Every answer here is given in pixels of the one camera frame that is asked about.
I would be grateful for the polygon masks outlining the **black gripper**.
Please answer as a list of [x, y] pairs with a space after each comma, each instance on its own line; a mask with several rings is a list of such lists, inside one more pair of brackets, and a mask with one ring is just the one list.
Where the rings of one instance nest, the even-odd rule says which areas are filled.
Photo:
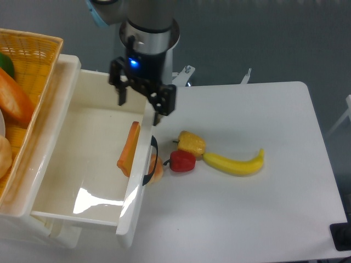
[[168, 116], [176, 107], [177, 87], [161, 79], [165, 58], [165, 52], [149, 55], [126, 49], [124, 57], [117, 57], [110, 63], [109, 84], [118, 93], [118, 105], [126, 103], [127, 87], [131, 87], [153, 106], [153, 126], [157, 126], [162, 116]]

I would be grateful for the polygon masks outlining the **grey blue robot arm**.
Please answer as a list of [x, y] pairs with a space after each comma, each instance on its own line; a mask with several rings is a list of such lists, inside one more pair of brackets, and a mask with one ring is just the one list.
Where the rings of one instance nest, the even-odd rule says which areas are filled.
[[120, 24], [125, 54], [110, 63], [109, 83], [127, 99], [127, 87], [146, 97], [153, 106], [154, 125], [175, 109], [177, 88], [172, 83], [173, 48], [179, 41], [175, 1], [87, 1], [99, 27]]

